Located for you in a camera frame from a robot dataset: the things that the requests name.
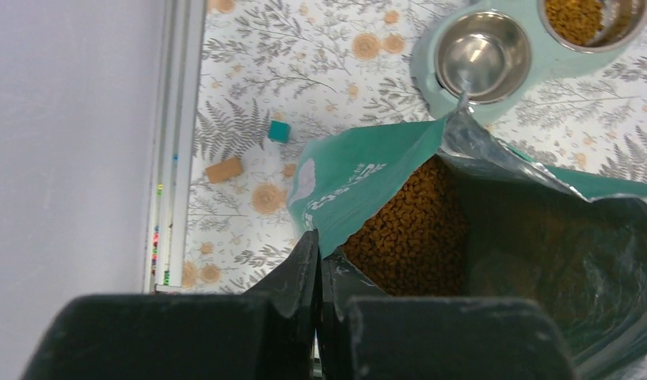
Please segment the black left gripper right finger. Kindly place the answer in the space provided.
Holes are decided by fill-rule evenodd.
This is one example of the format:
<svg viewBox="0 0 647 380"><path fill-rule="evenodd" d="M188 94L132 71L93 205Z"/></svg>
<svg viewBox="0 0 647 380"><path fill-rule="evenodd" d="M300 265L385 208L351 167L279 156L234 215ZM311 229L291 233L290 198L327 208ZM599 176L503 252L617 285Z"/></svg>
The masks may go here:
<svg viewBox="0 0 647 380"><path fill-rule="evenodd" d="M523 298L392 297L346 257L322 261L327 379L574 379L555 323Z"/></svg>

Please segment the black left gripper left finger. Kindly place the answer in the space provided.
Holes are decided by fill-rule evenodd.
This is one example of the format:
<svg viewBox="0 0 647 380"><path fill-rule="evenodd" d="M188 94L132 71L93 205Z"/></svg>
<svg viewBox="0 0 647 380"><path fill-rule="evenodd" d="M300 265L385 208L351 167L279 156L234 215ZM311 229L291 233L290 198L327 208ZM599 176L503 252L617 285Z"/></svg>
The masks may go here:
<svg viewBox="0 0 647 380"><path fill-rule="evenodd" d="M311 379L318 234L242 294L95 294L52 321L26 379Z"/></svg>

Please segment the green pet food bag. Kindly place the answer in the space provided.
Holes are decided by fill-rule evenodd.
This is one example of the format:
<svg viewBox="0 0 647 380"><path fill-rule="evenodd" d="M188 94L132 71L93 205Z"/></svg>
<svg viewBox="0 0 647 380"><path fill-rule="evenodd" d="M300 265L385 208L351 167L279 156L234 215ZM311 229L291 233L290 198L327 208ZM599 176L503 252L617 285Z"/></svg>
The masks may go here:
<svg viewBox="0 0 647 380"><path fill-rule="evenodd" d="M647 184L526 158L466 103L310 140L287 196L297 231L316 230L329 256L429 158L453 174L470 224L466 289L537 301L582 379L647 379Z"/></svg>

